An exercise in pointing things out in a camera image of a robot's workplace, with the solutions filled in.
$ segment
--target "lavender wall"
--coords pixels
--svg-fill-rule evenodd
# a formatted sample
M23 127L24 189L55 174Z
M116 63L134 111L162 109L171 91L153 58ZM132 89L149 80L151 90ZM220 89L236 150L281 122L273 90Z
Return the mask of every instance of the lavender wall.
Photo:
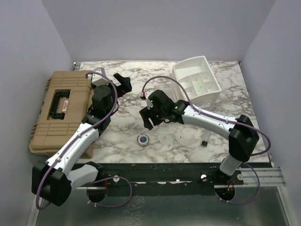
M40 0L0 1L0 224L25 225L32 205L28 149L47 79L71 58Z
M301 1L277 0L241 68L259 125L270 134L301 222Z
M275 0L43 0L74 61L242 60Z

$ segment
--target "small black object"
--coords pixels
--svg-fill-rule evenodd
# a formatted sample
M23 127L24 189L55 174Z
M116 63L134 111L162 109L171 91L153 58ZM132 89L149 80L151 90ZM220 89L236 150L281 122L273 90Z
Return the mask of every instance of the small black object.
M120 82L119 86L116 86L118 97L122 97L128 92L132 91L131 79L129 77L122 77L119 73L115 73L114 78Z
M203 147L207 147L207 145L208 145L208 142L203 140L203 141L202 141L202 146L203 146Z
M51 118L61 119L61 120L64 119L65 113L64 112L57 113L56 111L57 111L58 104L60 102L60 98L62 98L62 97L69 98L69 96L70 96L70 91L60 91L60 92L55 93L51 107L50 107L50 113L49 113Z

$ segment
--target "cable connector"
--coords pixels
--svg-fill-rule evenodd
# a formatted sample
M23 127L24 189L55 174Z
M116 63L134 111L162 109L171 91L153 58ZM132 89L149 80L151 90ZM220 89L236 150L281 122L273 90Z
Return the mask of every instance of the cable connector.
M86 75L86 79L92 80L92 75L91 74Z
M145 99L146 99L146 97L145 97L145 92L141 92L141 93L140 93L140 98L141 98L142 100L145 100Z

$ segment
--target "screw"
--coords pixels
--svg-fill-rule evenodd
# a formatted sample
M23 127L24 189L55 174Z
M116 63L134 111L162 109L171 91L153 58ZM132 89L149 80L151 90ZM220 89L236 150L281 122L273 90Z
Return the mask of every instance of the screw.
M243 180L244 176L241 173L239 173L239 174L237 174L237 179L238 180Z
M205 174L202 174L202 175L201 175L201 180L202 180L202 181L207 181L207 176L206 176Z

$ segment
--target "white plastic tray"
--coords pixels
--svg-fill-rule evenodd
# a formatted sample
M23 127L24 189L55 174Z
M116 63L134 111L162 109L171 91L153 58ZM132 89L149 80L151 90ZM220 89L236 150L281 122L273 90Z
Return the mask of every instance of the white plastic tray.
M202 108L212 107L222 91L205 56L183 60L173 66L171 77L185 88L193 104ZM172 82L174 100L187 98L182 89Z

